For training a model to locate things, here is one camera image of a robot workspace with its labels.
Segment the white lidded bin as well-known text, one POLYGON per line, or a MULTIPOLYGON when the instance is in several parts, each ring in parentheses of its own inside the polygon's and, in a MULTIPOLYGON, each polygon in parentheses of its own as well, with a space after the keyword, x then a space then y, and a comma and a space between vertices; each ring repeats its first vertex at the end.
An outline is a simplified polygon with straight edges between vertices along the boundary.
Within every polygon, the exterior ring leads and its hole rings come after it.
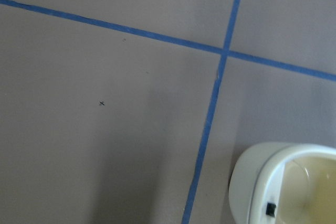
POLYGON ((335 223, 335 148, 253 145, 234 165, 228 201, 235 223, 335 223))

